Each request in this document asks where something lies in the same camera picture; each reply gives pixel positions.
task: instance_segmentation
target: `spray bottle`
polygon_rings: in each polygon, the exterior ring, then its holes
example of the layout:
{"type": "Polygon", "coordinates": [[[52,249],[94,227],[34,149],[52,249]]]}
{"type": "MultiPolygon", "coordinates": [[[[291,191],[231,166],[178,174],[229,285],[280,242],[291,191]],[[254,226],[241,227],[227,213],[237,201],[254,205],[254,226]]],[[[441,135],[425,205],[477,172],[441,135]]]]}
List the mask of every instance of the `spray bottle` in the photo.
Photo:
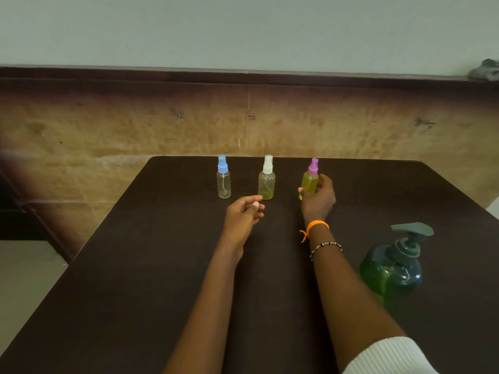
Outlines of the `spray bottle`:
{"type": "Polygon", "coordinates": [[[264,169],[258,176],[258,195],[264,199],[271,199],[274,196],[275,174],[272,168],[272,155],[265,155],[264,169]]]}
{"type": "Polygon", "coordinates": [[[423,223],[396,224],[392,230],[408,232],[409,237],[371,248],[360,264],[362,280],[385,307],[398,296],[408,295],[421,282],[418,243],[433,235],[433,229],[423,223]]]}
{"type": "Polygon", "coordinates": [[[317,188],[317,183],[319,182],[319,159],[313,158],[312,162],[308,167],[308,171],[303,175],[303,180],[301,180],[301,187],[308,191],[310,194],[315,193],[315,188],[317,188]]]}
{"type": "Polygon", "coordinates": [[[231,196],[231,174],[228,172],[225,155],[219,155],[218,172],[216,172],[216,184],[220,198],[231,196]]]}

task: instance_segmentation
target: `gray cloth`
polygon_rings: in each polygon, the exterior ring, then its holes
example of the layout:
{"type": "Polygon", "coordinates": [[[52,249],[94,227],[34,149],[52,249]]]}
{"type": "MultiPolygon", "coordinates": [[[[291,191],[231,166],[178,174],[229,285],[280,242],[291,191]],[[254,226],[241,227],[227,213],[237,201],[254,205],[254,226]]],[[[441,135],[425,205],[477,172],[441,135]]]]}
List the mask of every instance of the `gray cloth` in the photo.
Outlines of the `gray cloth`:
{"type": "Polygon", "coordinates": [[[468,74],[471,79],[499,81],[499,59],[485,59],[478,68],[468,74]]]}

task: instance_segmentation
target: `green pump bottle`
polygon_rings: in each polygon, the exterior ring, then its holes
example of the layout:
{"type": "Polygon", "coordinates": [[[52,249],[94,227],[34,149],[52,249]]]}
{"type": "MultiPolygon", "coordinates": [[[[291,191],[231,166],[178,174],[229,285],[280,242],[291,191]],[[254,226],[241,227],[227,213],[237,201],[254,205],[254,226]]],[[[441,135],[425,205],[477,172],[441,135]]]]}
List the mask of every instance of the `green pump bottle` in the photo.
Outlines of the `green pump bottle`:
{"type": "Polygon", "coordinates": [[[433,229],[423,223],[396,224],[394,231],[408,232],[409,236],[395,244],[382,244],[371,248],[360,264],[360,276],[384,306],[401,295],[410,294],[421,282],[422,271],[418,262],[421,247],[418,243],[433,235],[433,229]]]}

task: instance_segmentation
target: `white sleeve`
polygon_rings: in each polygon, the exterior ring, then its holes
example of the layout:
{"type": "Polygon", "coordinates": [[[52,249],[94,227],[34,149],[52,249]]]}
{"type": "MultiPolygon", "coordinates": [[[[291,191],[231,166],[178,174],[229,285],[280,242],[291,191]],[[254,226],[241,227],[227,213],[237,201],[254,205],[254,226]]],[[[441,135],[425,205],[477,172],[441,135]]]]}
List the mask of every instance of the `white sleeve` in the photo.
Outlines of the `white sleeve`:
{"type": "Polygon", "coordinates": [[[380,340],[353,359],[343,374],[437,374],[408,337],[380,340]]]}

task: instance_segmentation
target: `hand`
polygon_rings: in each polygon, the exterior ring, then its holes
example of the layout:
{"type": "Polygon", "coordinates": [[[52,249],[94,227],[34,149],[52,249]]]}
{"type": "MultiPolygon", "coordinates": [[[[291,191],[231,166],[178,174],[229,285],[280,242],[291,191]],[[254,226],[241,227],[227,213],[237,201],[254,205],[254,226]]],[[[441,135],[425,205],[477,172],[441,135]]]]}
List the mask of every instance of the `hand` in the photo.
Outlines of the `hand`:
{"type": "Polygon", "coordinates": [[[305,226],[314,220],[326,221],[326,217],[336,202],[333,181],[326,175],[320,175],[315,194],[310,194],[304,188],[298,188],[298,193],[303,197],[301,212],[305,226]]]}
{"type": "Polygon", "coordinates": [[[265,205],[259,203],[262,199],[261,195],[250,195],[239,198],[227,207],[219,247],[233,251],[237,262],[242,257],[242,246],[246,243],[253,226],[264,217],[264,213],[259,212],[265,209],[265,205]]]}

